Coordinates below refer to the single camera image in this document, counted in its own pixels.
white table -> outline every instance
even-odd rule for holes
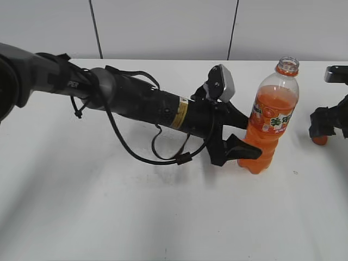
[[[81,67],[144,70],[169,92],[190,97],[211,67],[232,71],[233,104],[249,114],[275,61],[79,59]],[[136,161],[106,114],[78,120],[68,97],[36,92],[0,126],[0,260],[347,260],[348,141],[308,137],[309,115],[348,93],[304,61],[300,101],[273,163],[260,175],[235,161],[212,166],[206,150],[182,166]],[[115,115],[130,146],[154,158],[153,125]],[[240,138],[245,131],[234,131]],[[185,135],[165,129],[162,154]],[[201,144],[192,138],[190,151]]]

orange soda bottle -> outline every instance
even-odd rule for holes
[[[238,164],[253,174],[269,167],[279,138],[284,134],[299,100],[299,61],[283,57],[276,72],[261,83],[249,118],[244,141],[262,150],[258,159],[239,159]]]

wire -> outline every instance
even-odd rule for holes
[[[99,95],[99,97],[104,105],[104,110],[108,115],[109,121],[111,123],[111,126],[112,126],[117,138],[120,140],[120,143],[122,144],[122,146],[125,148],[125,150],[130,155],[132,155],[137,160],[140,160],[144,163],[148,163],[148,164],[152,164],[152,165],[172,165],[172,164],[181,164],[182,163],[182,161],[179,158],[176,158],[173,160],[167,160],[167,161],[156,161],[156,160],[150,160],[150,159],[143,158],[143,157],[137,155],[135,152],[133,152],[132,149],[128,146],[128,144],[124,140],[119,128],[117,127],[117,124],[116,124],[115,119],[112,115],[108,101],[107,101],[107,99],[106,99],[106,97],[105,97],[105,95],[104,95],[104,93],[99,85],[98,77],[88,69],[81,69],[80,67],[78,67],[74,64],[71,64],[71,66],[74,69],[76,69],[79,73],[81,73],[81,75],[83,75],[91,83],[92,87],[95,89],[95,91]],[[210,138],[213,135],[214,127],[215,127],[215,115],[214,115],[214,113],[212,113],[212,116],[213,116],[212,127],[210,129],[210,132],[209,132],[207,138],[204,140],[203,144],[195,152],[184,154],[185,158],[192,158],[195,155],[199,154],[206,147],[207,143],[210,141]]]
[[[183,151],[185,149],[185,145],[186,145],[187,141],[189,140],[189,138],[191,137],[190,133],[187,134],[187,137],[186,137],[183,145],[180,147],[180,149],[177,151],[177,153],[174,154],[174,156],[169,157],[169,158],[163,158],[158,154],[158,152],[156,151],[156,147],[155,147],[155,141],[156,141],[157,137],[162,133],[162,128],[158,124],[155,124],[155,126],[159,129],[159,132],[153,137],[153,139],[151,141],[151,150],[157,158],[163,159],[163,160],[175,159],[177,156],[179,156],[181,153],[183,153]]]
[[[116,69],[116,68],[109,66],[109,65],[107,65],[105,67],[105,69],[110,71],[111,73],[121,74],[121,75],[125,75],[125,76],[138,76],[138,75],[145,76],[146,78],[150,79],[156,85],[158,90],[161,90],[158,81],[156,81],[156,79],[153,78],[152,75],[147,73],[147,72],[144,72],[144,71],[121,71],[121,70]]]
[[[91,102],[91,98],[87,98],[87,101],[83,104],[83,106],[78,109],[77,106],[76,106],[76,102],[75,102],[75,98],[74,96],[70,96],[70,101],[71,101],[71,104],[75,110],[75,115],[76,117],[78,117],[79,119],[82,118],[82,111],[87,107],[87,105]]]

black robotic arm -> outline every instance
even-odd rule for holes
[[[326,69],[327,83],[345,83],[348,85],[348,66],[334,65]],[[327,142],[327,136],[335,135],[335,128],[342,130],[348,138],[348,95],[334,107],[319,107],[310,115],[309,136],[318,145]]]
[[[153,84],[135,78],[137,75],[146,76]],[[222,139],[223,125],[246,129],[248,123],[247,116],[229,101],[234,95],[234,84],[231,73],[223,65],[211,69],[208,80],[189,100],[162,91],[146,72],[120,71],[110,66],[81,69],[70,63],[66,54],[32,54],[0,43],[0,121],[14,106],[24,107],[33,91],[70,96],[78,117],[86,107],[106,111],[125,149],[136,159],[149,164],[183,164],[205,147],[212,164],[218,166],[231,159],[257,159],[262,153],[234,134],[226,141]],[[82,109],[76,108],[74,97],[84,103]],[[169,160],[148,160],[128,147],[111,113],[153,123],[159,129],[160,126],[177,129],[187,133],[188,137],[198,136],[204,142],[193,153],[182,153],[182,147]]]

